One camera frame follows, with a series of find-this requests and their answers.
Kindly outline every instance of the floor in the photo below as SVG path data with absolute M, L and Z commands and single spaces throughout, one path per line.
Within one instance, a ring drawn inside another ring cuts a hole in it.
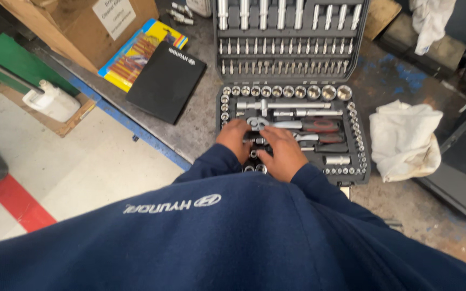
M 56 221 L 170 184 L 172 161 L 99 108 L 60 138 L 0 94 L 0 155 Z M 0 204 L 0 240 L 26 230 Z
M 183 172 L 132 136 L 95 108 L 61 139 L 0 94 L 0 154 L 10 175 L 55 221 L 165 186 Z M 352 197 L 401 221 L 406 236 L 466 262 L 466 219 L 415 182 L 382 183 L 373 167 L 370 182 L 353 187 Z M 0 203 L 0 240 L 27 232 L 20 219 Z

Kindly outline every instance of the label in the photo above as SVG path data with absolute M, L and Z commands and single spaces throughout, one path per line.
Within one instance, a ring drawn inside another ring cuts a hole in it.
M 93 11 L 114 40 L 136 18 L 129 0 L 99 0 L 94 4 Z

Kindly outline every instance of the tool tray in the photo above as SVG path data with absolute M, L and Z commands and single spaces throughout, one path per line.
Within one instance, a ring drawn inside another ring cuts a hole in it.
M 307 91 L 310 86 L 314 85 L 322 89 L 327 84 L 338 89 L 342 83 L 348 80 L 357 65 L 359 47 L 370 1 L 305 1 L 303 4 L 301 29 L 299 30 L 294 29 L 294 25 L 297 23 L 296 3 L 300 1 L 286 2 L 285 18 L 283 21 L 284 28 L 278 29 L 279 2 L 278 0 L 269 0 L 267 21 L 264 30 L 260 29 L 260 0 L 248 1 L 248 28 L 241 29 L 242 25 L 245 28 L 246 20 L 245 18 L 242 20 L 240 15 L 246 15 L 246 13 L 240 12 L 240 2 L 241 0 L 227 0 L 227 16 L 225 17 L 226 21 L 224 21 L 224 17 L 217 16 L 217 6 L 220 5 L 220 2 L 218 0 L 213 1 L 214 41 L 216 47 L 215 68 L 224 82 L 224 85 L 217 93 L 217 134 L 223 126 L 224 120 L 221 119 L 221 115 L 224 112 L 228 113 L 226 122 L 233 118 L 247 120 L 250 117 L 262 117 L 262 112 L 259 109 L 237 109 L 238 102 L 253 103 L 260 102 L 262 99 L 267 100 L 268 103 L 326 102 L 330 104 L 328 110 L 341 110 L 342 115 L 317 117 L 274 116 L 275 111 L 292 114 L 294 109 L 269 109 L 267 116 L 263 118 L 268 122 L 296 121 L 310 118 L 321 118 L 335 122 L 340 126 L 337 132 L 343 141 L 338 143 L 322 143 L 312 140 L 300 141 L 299 143 L 302 148 L 309 149 L 308 151 L 304 151 L 304 154 L 312 164 L 327 174 L 329 181 L 333 184 L 349 186 L 351 184 L 367 183 L 370 173 L 370 157 L 366 148 L 366 137 L 362 129 L 360 117 L 355 109 L 356 96 L 352 96 L 347 101 L 341 101 L 337 97 L 331 101 L 325 101 L 321 97 L 311 99 L 306 93 L 304 98 L 296 96 L 287 98 L 283 97 L 283 95 L 275 97 L 272 94 L 269 97 L 263 97 L 261 94 L 258 96 L 251 94 L 243 96 L 241 93 L 234 95 L 231 93 L 231 89 L 235 86 L 238 86 L 240 89 L 248 86 L 251 89 L 254 86 L 260 88 L 269 86 L 273 88 L 278 85 L 281 88 L 285 88 L 285 86 L 290 85 L 293 89 L 303 86 Z M 340 18 L 342 18 L 340 17 L 340 10 L 342 10 L 341 7 L 343 5 L 346 5 L 345 21 L 342 27 L 338 27 Z M 356 28 L 352 30 L 354 13 L 357 10 L 357 6 L 360 11 L 359 21 Z M 329 10 L 331 11 L 331 22 L 330 28 L 326 30 L 325 25 Z M 317 16 L 317 23 L 314 21 L 314 16 Z M 311 70 L 312 63 L 315 64 L 314 70 Z M 221 102 L 224 88 L 230 88 L 228 102 L 226 102 L 228 108 L 225 111 L 223 111 L 225 109 L 223 107 L 224 103 Z M 302 131 L 301 129 L 289 130 L 300 135 L 314 134 Z M 252 131 L 247 136 L 248 139 L 253 140 L 260 137 L 257 131 Z M 268 145 L 253 143 L 253 149 L 262 148 L 271 153 Z M 327 158 L 336 156 L 349 157 L 349 163 L 343 165 L 326 164 Z M 250 157 L 243 165 L 243 168 L 245 169 L 247 166 L 256 168 L 259 164 L 261 164 L 261 161 L 258 158 Z

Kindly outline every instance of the ratchet handle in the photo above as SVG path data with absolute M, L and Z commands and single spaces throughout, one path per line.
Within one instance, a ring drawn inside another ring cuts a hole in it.
M 305 118 L 301 123 L 301 130 L 313 133 L 335 133 L 338 132 L 340 128 L 340 122 L 338 120 L 325 118 Z
M 344 142 L 343 136 L 339 134 L 318 134 L 320 143 L 338 143 Z

